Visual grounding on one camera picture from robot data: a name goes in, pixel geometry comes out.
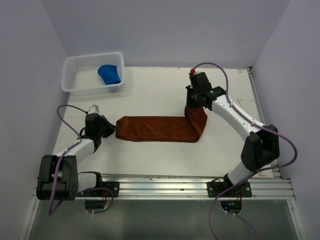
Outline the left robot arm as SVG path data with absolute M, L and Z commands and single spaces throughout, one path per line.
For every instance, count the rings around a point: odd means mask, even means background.
M 116 127 L 104 115 L 85 116 L 84 135 L 65 151 L 45 155 L 41 159 L 36 196 L 39 200 L 72 201 L 78 193 L 92 196 L 103 193 L 104 184 L 99 172 L 78 172 L 78 164 L 95 153 L 103 138 L 112 135 Z

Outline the blue towel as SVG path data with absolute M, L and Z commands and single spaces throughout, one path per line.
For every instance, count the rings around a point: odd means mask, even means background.
M 97 74 L 100 76 L 100 78 L 106 85 L 114 85 L 119 84 L 121 82 L 116 65 L 102 65 L 97 70 Z

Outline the brown towel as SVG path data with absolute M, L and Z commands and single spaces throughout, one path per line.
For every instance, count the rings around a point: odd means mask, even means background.
M 131 142 L 196 143 L 208 116 L 202 107 L 184 108 L 184 116 L 124 116 L 117 120 L 115 136 Z

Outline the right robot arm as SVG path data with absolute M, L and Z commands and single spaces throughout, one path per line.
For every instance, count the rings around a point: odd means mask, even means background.
M 237 108 L 227 92 L 220 86 L 213 88 L 204 72 L 189 74 L 190 85 L 186 87 L 188 107 L 204 107 L 223 118 L 242 138 L 244 146 L 239 164 L 224 176 L 223 192 L 235 196 L 240 181 L 280 156 L 278 129 L 264 126 L 244 110 Z

